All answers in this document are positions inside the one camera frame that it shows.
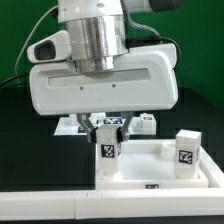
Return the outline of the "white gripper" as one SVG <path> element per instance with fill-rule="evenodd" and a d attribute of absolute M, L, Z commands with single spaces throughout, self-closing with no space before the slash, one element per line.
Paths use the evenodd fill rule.
<path fill-rule="evenodd" d="M 68 32 L 59 31 L 27 49 L 34 64 L 30 71 L 33 107 L 41 115 L 78 114 L 77 120 L 96 143 L 90 113 L 122 112 L 124 124 L 117 129 L 117 141 L 129 139 L 133 112 L 172 108 L 178 100 L 174 67 L 174 44 L 131 48 L 114 58 L 114 68 L 102 72 L 78 72 L 70 60 Z"/>

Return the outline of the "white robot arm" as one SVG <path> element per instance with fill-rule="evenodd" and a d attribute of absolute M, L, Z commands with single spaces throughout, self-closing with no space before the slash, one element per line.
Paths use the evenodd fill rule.
<path fill-rule="evenodd" d="M 172 108 L 178 99 L 178 45 L 134 23 L 135 12 L 175 10 L 186 0 L 58 0 L 65 28 L 31 45 L 30 90 L 41 115 L 75 114 L 88 140 L 98 142 L 94 112 L 126 119 L 115 140 L 128 138 L 135 111 Z"/>

